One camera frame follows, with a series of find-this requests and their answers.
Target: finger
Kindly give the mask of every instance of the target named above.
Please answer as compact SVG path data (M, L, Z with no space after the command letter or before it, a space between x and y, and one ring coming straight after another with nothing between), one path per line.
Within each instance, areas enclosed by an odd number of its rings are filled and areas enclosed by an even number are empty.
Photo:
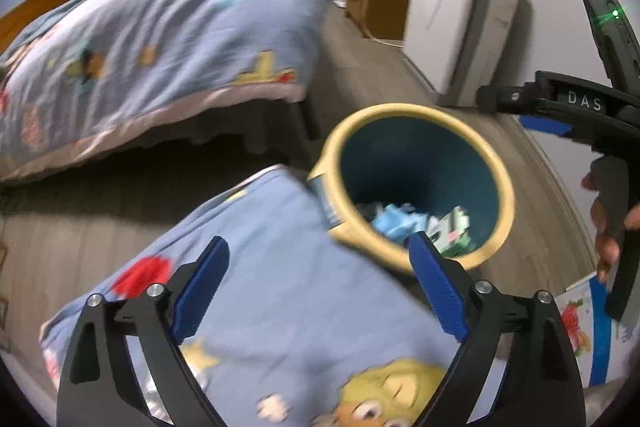
M620 256L620 247L610 235L606 233L596 234L596 252L598 256L606 263L612 264L618 260Z
M606 283L609 278L609 272L611 270L611 265L602 259L598 262L598 267L596 268L598 274L598 281L601 283Z
M582 186L582 188L586 188L587 190L598 190L596 180L593 179L593 175L590 172L588 172L587 175L582 178L580 185Z
M591 205L591 220L599 233L607 230L607 212L600 203L600 198L596 198Z
M627 230L640 230L640 204L634 206L625 217Z

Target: silver bolt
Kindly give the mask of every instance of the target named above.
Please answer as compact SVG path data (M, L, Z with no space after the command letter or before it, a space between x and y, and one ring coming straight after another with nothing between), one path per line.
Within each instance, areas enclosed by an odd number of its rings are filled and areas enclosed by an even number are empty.
M164 286L159 283L152 284L149 288L146 289L146 294L149 297L158 297L164 291Z
M553 299L554 298L549 292L545 292L544 290L542 290L542 292L538 292L538 300L542 303L549 304Z
M487 281L478 281L476 283L476 291L478 291L478 293L491 293L491 290L493 290L494 287L491 286L490 282Z
M102 295L99 293L94 293L93 295L89 295L89 298L86 300L86 303L93 308L97 306L102 301Z

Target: wooden headboard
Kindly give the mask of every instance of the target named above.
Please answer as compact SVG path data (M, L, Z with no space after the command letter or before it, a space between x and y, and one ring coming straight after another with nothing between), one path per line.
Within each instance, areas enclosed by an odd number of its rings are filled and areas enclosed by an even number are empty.
M26 0L0 18L0 54L32 21L69 0Z

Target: bedspread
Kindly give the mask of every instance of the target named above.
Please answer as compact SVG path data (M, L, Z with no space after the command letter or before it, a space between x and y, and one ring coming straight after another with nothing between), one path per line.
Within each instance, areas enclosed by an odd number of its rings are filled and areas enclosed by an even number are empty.
M328 3L71 1L9 50L28 53L0 92L0 180L80 162L208 108L301 100Z
M229 268L181 350L229 427L411 427L459 344L383 269L329 237L323 219L281 167L207 201L43 325L52 381L91 293L137 296L219 235ZM148 404L167 419L139 340L127 341ZM504 367L494 362L471 419L489 412Z

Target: white appliance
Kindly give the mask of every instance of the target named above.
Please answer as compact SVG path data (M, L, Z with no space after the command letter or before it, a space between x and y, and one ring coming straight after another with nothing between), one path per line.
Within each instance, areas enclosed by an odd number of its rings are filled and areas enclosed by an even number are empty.
M491 82L518 0L410 0L402 50L438 105L475 107Z

